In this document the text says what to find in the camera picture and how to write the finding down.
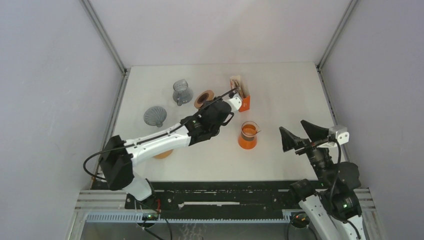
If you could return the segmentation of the orange glass carafe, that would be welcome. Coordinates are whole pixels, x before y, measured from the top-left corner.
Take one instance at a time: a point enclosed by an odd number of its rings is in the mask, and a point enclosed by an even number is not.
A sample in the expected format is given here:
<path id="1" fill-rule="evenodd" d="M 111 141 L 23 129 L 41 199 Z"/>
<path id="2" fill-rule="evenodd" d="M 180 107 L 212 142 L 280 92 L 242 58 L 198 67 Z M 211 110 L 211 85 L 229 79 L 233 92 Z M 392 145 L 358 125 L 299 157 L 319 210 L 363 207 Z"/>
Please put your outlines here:
<path id="1" fill-rule="evenodd" d="M 253 149 L 258 142 L 257 135 L 262 130 L 254 121 L 246 121 L 242 124 L 238 144 L 245 150 Z"/>

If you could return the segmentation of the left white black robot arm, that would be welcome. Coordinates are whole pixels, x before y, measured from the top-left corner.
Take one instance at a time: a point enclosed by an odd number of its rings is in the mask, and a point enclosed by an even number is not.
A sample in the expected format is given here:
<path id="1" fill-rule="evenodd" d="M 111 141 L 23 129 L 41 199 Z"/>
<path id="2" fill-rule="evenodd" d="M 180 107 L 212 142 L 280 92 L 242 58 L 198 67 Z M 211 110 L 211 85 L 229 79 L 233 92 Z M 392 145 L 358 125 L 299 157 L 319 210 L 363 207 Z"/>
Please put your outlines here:
<path id="1" fill-rule="evenodd" d="M 100 154 L 99 165 L 108 189 L 123 190 L 132 195 L 143 208 L 156 203 L 157 196 L 147 178 L 134 172 L 134 167 L 156 155 L 192 146 L 217 136 L 226 126 L 242 100 L 215 98 L 203 104 L 195 114 L 165 130 L 145 137 L 123 140 L 119 135 L 109 139 Z"/>

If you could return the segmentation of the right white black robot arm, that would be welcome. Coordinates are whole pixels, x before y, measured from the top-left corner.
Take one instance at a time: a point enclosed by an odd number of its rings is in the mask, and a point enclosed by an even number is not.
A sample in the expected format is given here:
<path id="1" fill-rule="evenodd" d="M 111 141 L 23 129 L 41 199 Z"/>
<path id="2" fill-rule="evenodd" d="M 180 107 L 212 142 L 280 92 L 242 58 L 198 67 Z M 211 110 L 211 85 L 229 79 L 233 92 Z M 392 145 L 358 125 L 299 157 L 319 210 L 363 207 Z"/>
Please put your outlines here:
<path id="1" fill-rule="evenodd" d="M 298 180 L 289 187 L 289 203 L 301 208 L 323 240 L 364 240 L 362 208 L 355 193 L 361 186 L 359 167 L 341 160 L 342 145 L 350 140 L 348 129 L 300 123 L 306 138 L 279 127 L 282 150 L 306 155 L 325 190 L 317 191 L 308 179 Z"/>

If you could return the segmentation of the grey ribbed dripper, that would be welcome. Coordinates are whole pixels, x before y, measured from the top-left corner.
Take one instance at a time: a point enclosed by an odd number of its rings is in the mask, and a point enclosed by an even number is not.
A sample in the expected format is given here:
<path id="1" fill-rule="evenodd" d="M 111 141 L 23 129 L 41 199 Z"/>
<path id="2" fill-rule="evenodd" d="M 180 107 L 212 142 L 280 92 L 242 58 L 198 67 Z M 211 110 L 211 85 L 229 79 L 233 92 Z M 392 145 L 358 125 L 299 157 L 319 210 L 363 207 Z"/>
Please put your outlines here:
<path id="1" fill-rule="evenodd" d="M 144 122 L 149 126 L 161 128 L 167 118 L 166 110 L 161 106 L 152 106 L 143 115 Z"/>

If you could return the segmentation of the orange coffee filter box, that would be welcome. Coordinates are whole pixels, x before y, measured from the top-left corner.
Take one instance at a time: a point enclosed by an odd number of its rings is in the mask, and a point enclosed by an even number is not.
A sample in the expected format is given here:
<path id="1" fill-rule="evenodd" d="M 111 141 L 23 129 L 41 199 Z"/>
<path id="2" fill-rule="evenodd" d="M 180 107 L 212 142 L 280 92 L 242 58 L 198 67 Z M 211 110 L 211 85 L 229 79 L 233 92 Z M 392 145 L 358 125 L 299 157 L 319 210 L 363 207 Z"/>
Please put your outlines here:
<path id="1" fill-rule="evenodd" d="M 240 75 L 231 76 L 230 79 L 231 88 L 238 88 L 237 94 L 241 98 L 241 107 L 238 110 L 239 112 L 245 112 L 250 109 L 251 105 L 251 95 L 247 86 L 247 82 L 242 80 Z"/>

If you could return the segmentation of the grey glass carafe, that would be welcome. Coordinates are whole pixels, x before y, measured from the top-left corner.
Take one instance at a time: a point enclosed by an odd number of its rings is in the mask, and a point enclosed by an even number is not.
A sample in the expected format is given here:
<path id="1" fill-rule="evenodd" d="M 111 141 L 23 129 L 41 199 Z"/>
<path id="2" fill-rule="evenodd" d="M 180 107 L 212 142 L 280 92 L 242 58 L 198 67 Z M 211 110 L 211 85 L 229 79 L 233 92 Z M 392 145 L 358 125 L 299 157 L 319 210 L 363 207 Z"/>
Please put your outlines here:
<path id="1" fill-rule="evenodd" d="M 189 103 L 193 99 L 193 95 L 193 91 L 185 79 L 178 80 L 173 84 L 172 98 L 177 106 Z"/>

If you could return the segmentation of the black mounting base plate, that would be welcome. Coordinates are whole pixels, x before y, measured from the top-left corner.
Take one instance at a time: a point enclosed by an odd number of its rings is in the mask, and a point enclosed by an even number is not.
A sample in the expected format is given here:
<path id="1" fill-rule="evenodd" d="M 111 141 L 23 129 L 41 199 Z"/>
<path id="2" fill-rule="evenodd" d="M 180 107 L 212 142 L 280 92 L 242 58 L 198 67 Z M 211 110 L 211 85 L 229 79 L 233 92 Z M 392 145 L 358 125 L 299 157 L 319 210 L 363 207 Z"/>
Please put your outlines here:
<path id="1" fill-rule="evenodd" d="M 154 181 L 153 196 L 140 202 L 124 194 L 127 210 L 143 205 L 161 211 L 165 217 L 276 217 L 300 206 L 289 192 L 293 180 L 281 181 Z M 318 191 L 321 183 L 310 181 Z"/>

